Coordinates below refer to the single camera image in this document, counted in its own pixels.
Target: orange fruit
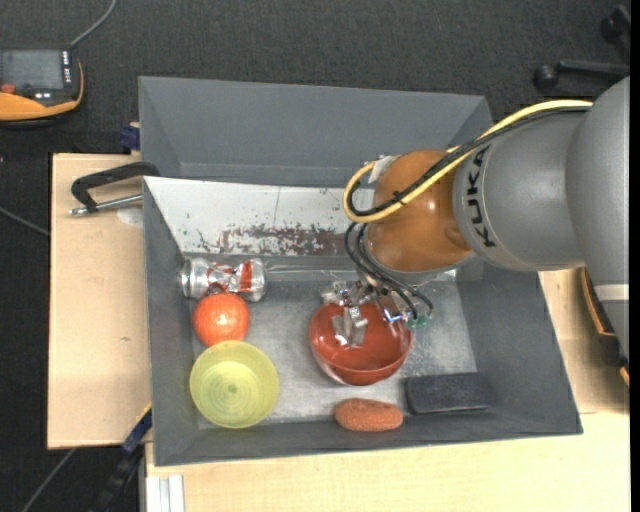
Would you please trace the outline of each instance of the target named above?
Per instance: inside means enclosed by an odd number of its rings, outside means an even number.
[[[249,329],[249,308],[235,293],[207,295],[196,304],[191,324],[198,339],[207,346],[221,341],[241,341]]]

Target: yellow bowl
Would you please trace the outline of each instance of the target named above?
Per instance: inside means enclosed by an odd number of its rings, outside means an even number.
[[[266,418],[280,384],[271,360],[243,341],[224,341],[205,350],[191,369],[191,397],[211,423],[246,428]]]

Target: yellow cable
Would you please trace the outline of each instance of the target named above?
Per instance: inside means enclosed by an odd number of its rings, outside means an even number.
[[[489,128],[479,138],[489,135],[496,130],[500,130],[506,126],[509,126],[510,124],[513,124],[516,121],[519,121],[520,119],[523,119],[532,114],[536,114],[538,112],[544,112],[547,110],[555,110],[560,108],[590,107],[591,105],[592,105],[591,102],[583,101],[583,100],[553,100],[553,101],[547,101],[544,103],[538,103],[536,105],[523,108],[522,110],[519,110],[518,112],[515,112],[514,114],[511,114],[510,116],[504,118],[502,121],[500,121],[499,123]],[[353,222],[367,223],[367,222],[376,222],[376,221],[382,220],[385,217],[391,215],[392,213],[398,211],[403,206],[406,206],[407,204],[409,204],[420,194],[424,193],[431,185],[433,185],[436,181],[438,181],[440,178],[442,178],[452,169],[455,169],[465,158],[467,158],[474,151],[475,150],[468,151],[464,155],[455,159],[449,165],[443,167],[440,171],[435,173],[431,178],[429,178],[424,183],[422,183],[419,187],[417,187],[415,190],[407,194],[407,196],[402,199],[402,202],[400,201],[395,202],[389,205],[388,207],[386,207],[384,210],[380,210],[379,212],[371,213],[369,215],[358,215],[353,210],[351,210],[351,208],[349,208],[348,198],[353,188],[360,181],[360,178],[364,176],[366,173],[370,172],[371,169],[373,169],[375,162],[370,162],[364,167],[362,167],[361,169],[359,169],[358,171],[356,171],[356,173],[351,177],[351,179],[347,183],[347,186],[344,189],[344,194],[342,195],[342,208],[344,209],[344,212],[347,215],[347,217]]]

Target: dark carpet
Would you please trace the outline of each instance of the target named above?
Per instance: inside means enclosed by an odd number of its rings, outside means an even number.
[[[0,0],[0,46],[70,42],[109,0]],[[121,0],[81,42],[87,94],[64,123],[0,129],[0,206],[49,224],[52,152],[120,153],[136,77],[181,76],[478,94],[496,120],[544,99],[533,70],[612,63],[610,0]],[[630,0],[624,5],[630,9]],[[609,84],[563,78],[544,96],[593,99]],[[0,510],[19,511],[65,452],[46,449],[49,241],[0,215]],[[118,461],[80,449],[32,510],[84,511]],[[135,486],[119,503],[137,509]]]

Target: gray tray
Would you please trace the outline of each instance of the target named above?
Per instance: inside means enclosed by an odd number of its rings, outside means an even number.
[[[196,98],[198,108],[185,98]],[[203,347],[193,337],[193,303],[182,296],[176,270],[196,254],[230,261],[244,256],[242,244],[233,250],[216,237],[216,229],[230,226],[230,219],[199,203],[194,191],[208,188],[212,180],[340,187],[364,160],[381,152],[444,148],[477,135],[489,124],[482,98],[143,79],[141,113],[143,158],[159,165],[164,176],[189,178],[147,179],[143,192],[155,464],[581,432],[537,275],[478,261],[426,288],[436,313],[416,333],[398,374],[367,388],[341,386],[326,377],[313,361],[306,329],[321,304],[318,287],[338,274],[355,275],[339,245],[329,254],[259,251],[271,268],[285,269],[271,274],[267,295],[250,306],[247,342],[272,358],[281,381],[269,418],[241,431],[215,428],[189,396],[189,372]],[[257,144],[261,134],[266,142]],[[224,188],[215,193],[224,195]],[[332,208],[318,208],[324,210],[313,215],[339,237],[346,222],[332,217]],[[215,221],[211,231],[200,225],[190,229],[200,214]],[[308,228],[296,229],[308,233]],[[296,267],[303,271],[292,271]],[[476,370],[487,375],[495,391],[491,408],[430,416],[407,412],[407,376]],[[347,432],[331,412],[348,396],[397,403],[405,422],[387,433]]]

